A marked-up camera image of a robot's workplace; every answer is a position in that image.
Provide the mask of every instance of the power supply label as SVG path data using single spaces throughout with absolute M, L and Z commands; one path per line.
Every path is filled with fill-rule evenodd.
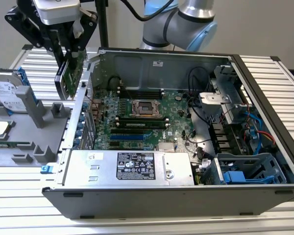
M 155 180 L 153 153 L 118 153 L 118 180 Z

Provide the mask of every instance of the circuit board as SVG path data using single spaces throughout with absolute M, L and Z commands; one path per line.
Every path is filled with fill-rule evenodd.
M 86 58 L 86 51 L 85 50 L 79 51 L 78 56 L 76 58 L 77 65 L 76 65 L 75 70 L 72 72 L 70 70 L 70 68 L 68 67 L 68 69 L 64 73 L 63 77 L 64 77 L 66 89 L 67 89 L 68 94 L 71 97 L 75 96 L 78 83 L 79 83 L 80 78 L 83 73 L 83 65 L 84 65 L 85 58 Z
M 143 140 L 112 140 L 113 133 L 119 128 L 116 126 L 116 117 L 124 111 L 127 117 L 131 113 L 131 107 L 135 100 L 123 99 L 116 92 L 97 90 L 94 94 L 93 114 L 96 126 L 96 139 L 94 149 L 123 149 L 123 150 L 155 150 L 159 143 L 174 143 L 175 152 L 188 152 L 185 147 L 186 134 L 193 130 L 193 123 L 190 116 L 187 116 L 188 105 L 186 99 L 182 98 L 178 91 L 167 91 L 160 100 L 149 100 L 157 105 L 158 116 L 168 118 L 168 126 L 164 129 L 144 129 L 138 127 L 146 138 Z M 135 133 L 129 129 L 124 134 Z M 194 146 L 187 147 L 190 154 L 195 150 Z

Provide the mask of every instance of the white wall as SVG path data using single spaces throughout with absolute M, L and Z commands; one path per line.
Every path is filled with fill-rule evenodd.
M 0 0 L 0 67 L 8 67 L 26 43 L 4 20 L 15 2 Z M 129 2 L 142 14 L 143 0 Z M 289 68 L 294 68 L 294 0 L 215 0 L 214 10 L 219 28 L 205 51 L 277 55 Z M 107 14 L 110 46 L 138 47 L 143 23 L 119 0 L 109 0 Z M 89 45 L 100 46 L 98 29 Z

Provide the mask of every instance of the cpu socket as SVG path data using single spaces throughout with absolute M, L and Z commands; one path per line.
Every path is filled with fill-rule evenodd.
M 133 100 L 132 116 L 142 118 L 161 118 L 157 100 Z

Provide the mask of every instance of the metal workbench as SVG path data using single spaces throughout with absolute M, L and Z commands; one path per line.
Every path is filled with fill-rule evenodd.
M 294 138 L 294 77 L 285 71 L 282 63 L 270 57 L 242 56 L 242 59 Z M 57 65 L 52 56 L 43 49 L 22 50 L 11 68 L 20 65 L 26 70 L 35 95 L 45 105 L 59 100 L 53 83 Z M 74 101 L 64 104 L 72 107 Z M 0 235 L 294 235 L 294 202 L 284 203 L 259 216 L 70 220 L 41 194 L 41 188 L 46 181 L 53 180 L 55 174 L 41 177 L 39 167 L 0 167 Z

